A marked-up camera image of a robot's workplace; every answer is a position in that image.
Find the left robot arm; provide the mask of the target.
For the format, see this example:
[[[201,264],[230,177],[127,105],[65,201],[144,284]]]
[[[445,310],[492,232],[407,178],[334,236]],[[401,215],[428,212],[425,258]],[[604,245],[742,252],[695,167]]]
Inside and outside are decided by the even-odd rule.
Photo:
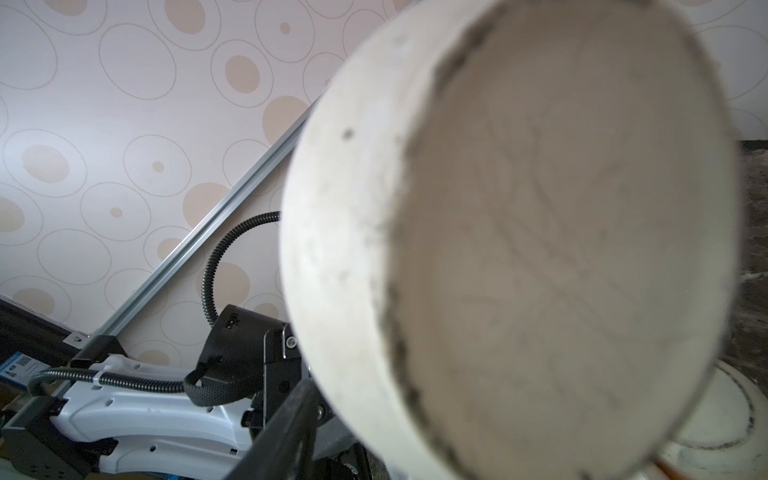
[[[239,223],[211,253],[201,287],[210,333],[192,370],[133,359],[110,335],[60,366],[4,356],[2,380],[28,393],[1,413],[11,465],[33,479],[369,478],[366,450],[311,380],[291,326],[215,305],[226,251],[279,218],[268,212]]]

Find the white speckled mug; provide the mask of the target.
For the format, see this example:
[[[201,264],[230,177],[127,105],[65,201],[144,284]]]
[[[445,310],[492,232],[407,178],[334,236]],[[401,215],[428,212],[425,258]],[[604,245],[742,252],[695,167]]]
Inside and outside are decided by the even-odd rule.
[[[664,1],[421,1],[315,103],[282,201],[300,349],[416,479],[626,479],[693,407],[742,174]]]

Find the white mug red inside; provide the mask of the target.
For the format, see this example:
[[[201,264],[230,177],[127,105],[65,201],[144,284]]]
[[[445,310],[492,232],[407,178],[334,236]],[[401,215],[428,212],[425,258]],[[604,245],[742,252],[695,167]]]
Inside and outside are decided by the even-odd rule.
[[[767,397],[720,361],[700,401],[636,479],[765,479]]]

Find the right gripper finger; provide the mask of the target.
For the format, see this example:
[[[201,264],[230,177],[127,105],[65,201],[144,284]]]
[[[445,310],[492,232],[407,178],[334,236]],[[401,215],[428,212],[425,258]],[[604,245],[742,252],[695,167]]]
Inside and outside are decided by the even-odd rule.
[[[312,379],[299,382],[226,479],[310,479],[319,400]]]

